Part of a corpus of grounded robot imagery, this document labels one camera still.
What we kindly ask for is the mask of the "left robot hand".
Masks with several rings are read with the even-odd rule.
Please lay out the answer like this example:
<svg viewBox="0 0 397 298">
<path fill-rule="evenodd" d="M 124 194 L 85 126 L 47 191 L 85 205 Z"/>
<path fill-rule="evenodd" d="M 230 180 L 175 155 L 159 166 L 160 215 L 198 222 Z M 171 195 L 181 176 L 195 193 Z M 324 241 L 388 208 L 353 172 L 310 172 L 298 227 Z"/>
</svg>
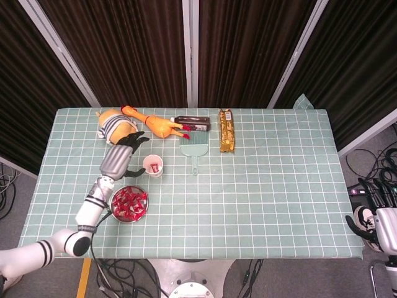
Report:
<svg viewBox="0 0 397 298">
<path fill-rule="evenodd" d="M 128 170 L 128 165 L 133 154 L 139 149 L 142 143 L 148 142 L 150 138 L 143 137 L 144 132 L 130 133 L 121 138 L 106 154 L 100 165 L 100 173 L 114 181 L 123 177 L 137 178 L 145 173 L 145 168 L 138 171 Z"/>
</svg>

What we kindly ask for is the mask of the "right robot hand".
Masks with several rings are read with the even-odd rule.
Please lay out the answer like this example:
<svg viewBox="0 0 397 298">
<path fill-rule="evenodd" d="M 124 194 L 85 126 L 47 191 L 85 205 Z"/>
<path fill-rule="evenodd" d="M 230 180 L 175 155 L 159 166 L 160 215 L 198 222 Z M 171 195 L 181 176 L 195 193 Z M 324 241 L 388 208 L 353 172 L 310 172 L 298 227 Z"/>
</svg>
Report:
<svg viewBox="0 0 397 298">
<path fill-rule="evenodd" d="M 346 222 L 376 252 L 396 255 L 396 188 L 375 178 L 372 183 L 359 178 L 368 205 L 360 205 Z"/>
</svg>

